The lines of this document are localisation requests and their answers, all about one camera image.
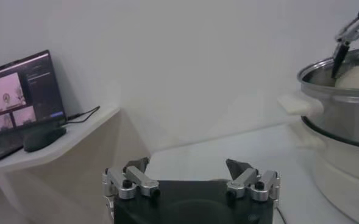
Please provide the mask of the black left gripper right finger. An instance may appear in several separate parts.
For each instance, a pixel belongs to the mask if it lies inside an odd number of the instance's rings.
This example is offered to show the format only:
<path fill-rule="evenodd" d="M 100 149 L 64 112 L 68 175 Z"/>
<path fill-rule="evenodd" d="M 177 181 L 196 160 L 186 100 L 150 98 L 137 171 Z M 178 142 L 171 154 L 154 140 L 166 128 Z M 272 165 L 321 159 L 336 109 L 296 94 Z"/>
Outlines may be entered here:
<path fill-rule="evenodd" d="M 227 195 L 239 199 L 248 195 L 254 201 L 279 201 L 280 175 L 273 170 L 261 174 L 250 164 L 226 159 L 232 180 L 227 182 Z"/>

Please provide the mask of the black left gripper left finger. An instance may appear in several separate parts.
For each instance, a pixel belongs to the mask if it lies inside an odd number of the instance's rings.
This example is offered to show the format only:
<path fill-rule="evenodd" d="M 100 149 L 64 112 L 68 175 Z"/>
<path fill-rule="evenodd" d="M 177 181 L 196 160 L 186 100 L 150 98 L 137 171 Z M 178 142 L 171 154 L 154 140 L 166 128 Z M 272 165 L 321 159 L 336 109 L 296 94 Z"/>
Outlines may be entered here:
<path fill-rule="evenodd" d="M 159 182 L 150 179 L 137 166 L 126 166 L 125 170 L 106 168 L 102 173 L 102 188 L 105 197 L 117 195 L 122 200 L 134 199 L 137 189 L 148 198 L 160 196 Z"/>

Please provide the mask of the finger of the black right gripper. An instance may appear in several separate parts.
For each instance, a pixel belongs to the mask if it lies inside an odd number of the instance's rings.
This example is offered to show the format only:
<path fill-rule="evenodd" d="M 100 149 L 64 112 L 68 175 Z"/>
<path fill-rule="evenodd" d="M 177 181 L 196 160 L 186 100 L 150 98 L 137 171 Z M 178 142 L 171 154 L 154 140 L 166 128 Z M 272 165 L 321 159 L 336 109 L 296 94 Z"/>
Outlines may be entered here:
<path fill-rule="evenodd" d="M 337 42 L 333 53 L 332 78 L 335 79 L 350 49 L 351 43 L 359 39 L 359 15 L 344 26 L 335 36 Z"/>

